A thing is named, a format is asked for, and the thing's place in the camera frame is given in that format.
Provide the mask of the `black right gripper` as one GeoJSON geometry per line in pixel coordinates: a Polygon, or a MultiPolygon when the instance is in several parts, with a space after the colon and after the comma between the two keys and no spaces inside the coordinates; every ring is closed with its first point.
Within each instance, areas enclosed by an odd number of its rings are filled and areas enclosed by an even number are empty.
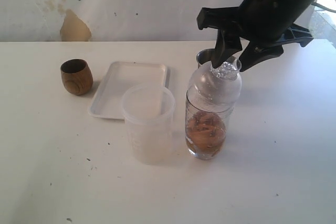
{"type": "Polygon", "coordinates": [[[295,24],[295,20],[314,0],[243,0],[238,7],[203,7],[197,17],[200,30],[217,29],[217,39],[211,56],[213,68],[220,67],[229,57],[242,51],[240,37],[249,40],[239,56],[240,72],[273,58],[280,57],[282,46],[312,41],[309,30],[295,24]]]}

